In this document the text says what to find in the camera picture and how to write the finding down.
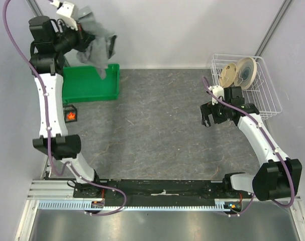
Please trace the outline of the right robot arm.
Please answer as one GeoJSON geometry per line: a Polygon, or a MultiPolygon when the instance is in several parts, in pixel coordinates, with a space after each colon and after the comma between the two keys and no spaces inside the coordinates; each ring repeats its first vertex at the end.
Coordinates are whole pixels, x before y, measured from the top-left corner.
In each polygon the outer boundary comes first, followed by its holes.
{"type": "Polygon", "coordinates": [[[278,199],[289,198],[293,203],[302,171],[299,159],[290,158],[278,146],[263,124],[256,106],[244,102],[240,87],[209,86],[206,92],[212,96],[212,100],[200,107],[202,124],[210,127],[210,116],[216,124],[233,121],[247,138],[260,165],[254,175],[225,175],[222,193],[231,198],[239,191],[245,191],[253,193],[260,201],[277,202],[278,199]]]}

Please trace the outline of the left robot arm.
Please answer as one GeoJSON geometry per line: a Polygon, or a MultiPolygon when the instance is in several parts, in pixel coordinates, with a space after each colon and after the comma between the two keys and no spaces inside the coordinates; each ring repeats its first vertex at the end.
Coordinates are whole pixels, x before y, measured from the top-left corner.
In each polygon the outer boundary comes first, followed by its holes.
{"type": "Polygon", "coordinates": [[[29,20],[34,38],[30,45],[30,64],[39,93],[41,126],[33,147],[49,157],[51,166],[60,161],[75,177],[75,198],[98,198],[102,186],[96,171],[81,153],[79,135],[69,135],[63,111],[62,87],[64,54],[72,49],[85,51],[94,40],[81,25],[73,30],[62,19],[38,16],[29,20]]]}

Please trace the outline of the grey button shirt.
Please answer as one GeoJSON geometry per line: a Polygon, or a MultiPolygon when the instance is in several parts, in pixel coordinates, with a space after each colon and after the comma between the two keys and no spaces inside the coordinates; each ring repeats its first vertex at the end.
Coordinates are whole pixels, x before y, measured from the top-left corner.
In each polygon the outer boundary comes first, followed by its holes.
{"type": "Polygon", "coordinates": [[[76,20],[87,34],[94,36],[86,50],[78,51],[76,57],[81,63],[95,67],[100,78],[105,79],[108,60],[115,54],[117,35],[95,19],[90,6],[79,9],[76,20]]]}

